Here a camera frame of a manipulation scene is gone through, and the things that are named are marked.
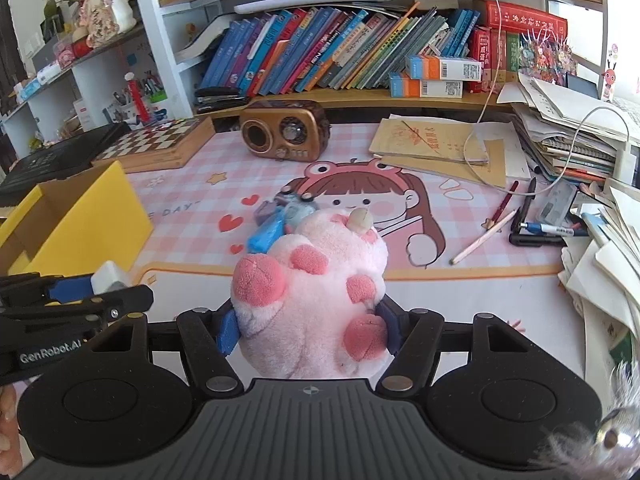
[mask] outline charging cable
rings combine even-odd
[[[500,64],[502,62],[502,45],[500,44],[500,36],[502,34],[502,9],[500,8],[500,1],[499,0],[495,0],[495,3],[497,5],[497,7],[498,7],[498,15],[500,16],[500,23],[498,25],[498,49],[497,49],[498,50],[498,64],[497,64],[497,66],[500,66]],[[494,80],[492,81],[492,84],[491,84],[491,91],[487,95],[486,101],[484,102],[484,107],[482,108],[482,111],[480,112],[480,116],[478,117],[478,120],[476,121],[476,124],[480,123],[482,121],[482,118],[484,117],[484,112],[486,111],[486,108],[489,105],[489,101],[491,100],[491,95],[494,92],[495,84],[496,84],[497,81],[498,81],[498,70],[495,71]],[[585,116],[585,118],[582,120],[580,125],[575,129],[574,138],[571,141],[571,148],[569,149],[569,155],[566,158],[566,162],[564,164],[564,167],[562,168],[562,171],[561,171],[560,175],[549,186],[546,186],[543,189],[537,190],[535,192],[519,193],[519,192],[516,192],[516,191],[511,191],[510,189],[506,189],[506,188],[501,187],[501,186],[495,186],[494,184],[490,184],[489,182],[487,182],[484,178],[482,178],[482,176],[480,176],[478,174],[478,172],[474,169],[473,165],[469,162],[468,158],[466,157],[466,146],[467,146],[469,140],[471,139],[471,137],[473,137],[476,134],[475,130],[471,131],[471,133],[467,136],[467,138],[465,140],[465,143],[462,146],[462,156],[464,157],[465,162],[468,165],[468,167],[471,170],[471,172],[478,178],[478,180],[480,180],[480,182],[482,182],[486,186],[493,187],[494,189],[500,190],[501,192],[504,192],[504,193],[510,194],[510,195],[516,195],[516,196],[536,196],[536,195],[539,195],[541,193],[547,192],[553,186],[555,186],[558,182],[560,182],[560,179],[564,176],[564,173],[566,172],[567,168],[569,167],[569,162],[571,162],[571,157],[574,154],[575,140],[578,137],[578,133],[580,133],[580,130],[584,126],[584,123],[587,121],[587,119],[589,119],[589,117],[591,117],[591,115],[593,113],[597,112],[598,110],[609,110],[610,112],[615,113],[618,117],[620,117],[620,119],[622,119],[622,122],[625,124],[625,128],[626,128],[626,143],[625,143],[624,149],[623,148],[618,149],[618,152],[616,154],[616,165],[615,165],[614,170],[613,170],[613,178],[615,180],[619,180],[620,182],[625,182],[626,184],[630,184],[631,180],[633,179],[634,170],[636,168],[636,156],[631,153],[631,134],[629,132],[629,126],[628,126],[628,124],[626,124],[626,119],[622,116],[622,114],[619,111],[614,110],[613,108],[609,108],[607,106],[598,106],[598,107],[594,108],[593,110],[591,110],[591,112],[589,112]]]

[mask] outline stuffed animal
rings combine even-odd
[[[244,357],[268,378],[373,375],[389,356],[374,314],[387,255],[369,212],[324,209],[244,256],[231,287]]]

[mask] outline yellow box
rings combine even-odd
[[[0,226],[0,274],[129,270],[153,227],[119,162],[34,187]]]

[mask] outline human hand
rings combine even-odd
[[[22,469],[15,407],[14,386],[0,386],[0,475],[12,477]]]

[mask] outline checkered pattern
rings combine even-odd
[[[177,120],[159,126],[142,128],[122,136],[113,146],[108,147],[96,160],[118,158],[154,150],[164,150],[177,145],[200,120]]]
[[[370,160],[367,148],[375,131],[375,124],[332,126],[329,147],[321,158],[332,162]],[[305,167],[302,162],[257,158],[248,152],[239,132],[226,132],[216,134],[183,168],[128,174],[155,226],[134,269],[150,262],[234,266],[256,229],[254,210],[281,186],[303,176]],[[449,259],[484,232],[481,223],[493,215],[504,195],[479,184],[415,174],[424,182],[431,212],[447,243],[444,254],[429,268],[449,268]],[[216,175],[213,182],[223,176],[225,180],[207,182]],[[456,188],[468,191],[473,199],[449,198],[447,191]],[[506,211],[521,202],[520,197],[514,197]],[[536,202],[542,201],[533,202],[532,214]],[[557,248],[514,247],[503,231],[456,267],[529,267],[558,262]]]

